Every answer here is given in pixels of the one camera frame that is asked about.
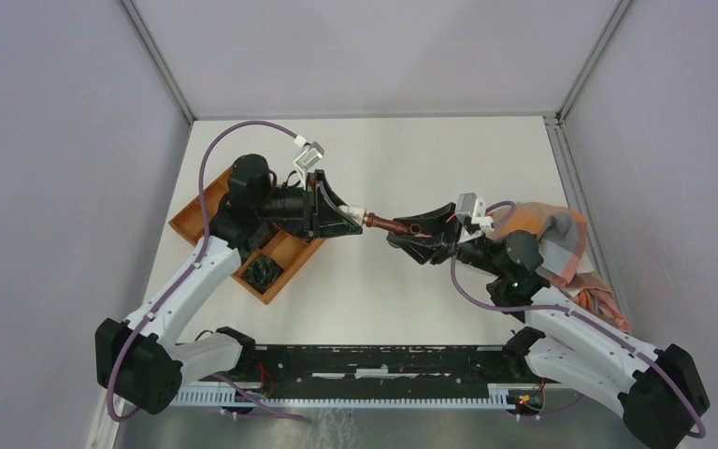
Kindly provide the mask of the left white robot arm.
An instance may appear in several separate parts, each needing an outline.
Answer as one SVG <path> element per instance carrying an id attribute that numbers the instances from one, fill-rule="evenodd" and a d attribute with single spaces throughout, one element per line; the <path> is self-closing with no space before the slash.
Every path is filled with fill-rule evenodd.
<path id="1" fill-rule="evenodd" d="M 115 398 L 139 411 L 157 414 L 183 386 L 214 374 L 237 381 L 256 369 L 255 353 L 238 338 L 217 331 L 181 344 L 180 335 L 214 291 L 239 272 L 264 244 L 276 222 L 294 222 L 305 238 L 360 235 L 367 211 L 343 201 L 321 169 L 297 160 L 294 186 L 277 184 L 264 156 L 238 157 L 227 178 L 227 191 L 213 216 L 205 218 L 194 250 L 153 297 L 121 321 L 107 318 L 94 334 L 98 383 L 107 391 L 112 418 L 122 421 Z"/>

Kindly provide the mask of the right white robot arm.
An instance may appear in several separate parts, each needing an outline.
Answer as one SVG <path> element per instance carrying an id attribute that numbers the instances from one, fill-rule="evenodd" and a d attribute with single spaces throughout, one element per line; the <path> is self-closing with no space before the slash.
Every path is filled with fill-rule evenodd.
<path id="1" fill-rule="evenodd" d="M 515 382 L 533 375 L 605 406 L 649 448 L 703 439 L 711 402 L 691 354 L 631 336 L 577 305 L 540 273 L 545 250 L 535 231 L 475 216 L 454 203 L 398 217 L 388 242 L 421 265 L 450 263 L 458 293 L 523 324 L 502 357 Z"/>

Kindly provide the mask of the brown water faucet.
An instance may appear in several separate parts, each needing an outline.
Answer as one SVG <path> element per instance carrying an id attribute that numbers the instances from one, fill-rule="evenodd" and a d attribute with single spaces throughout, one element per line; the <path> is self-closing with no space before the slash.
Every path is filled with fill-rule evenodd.
<path id="1" fill-rule="evenodd" d="M 363 225 L 368 228 L 378 228 L 397 236 L 410 236 L 419 238 L 430 238 L 421 223 L 409 218 L 387 219 L 376 213 L 369 212 L 363 218 Z"/>

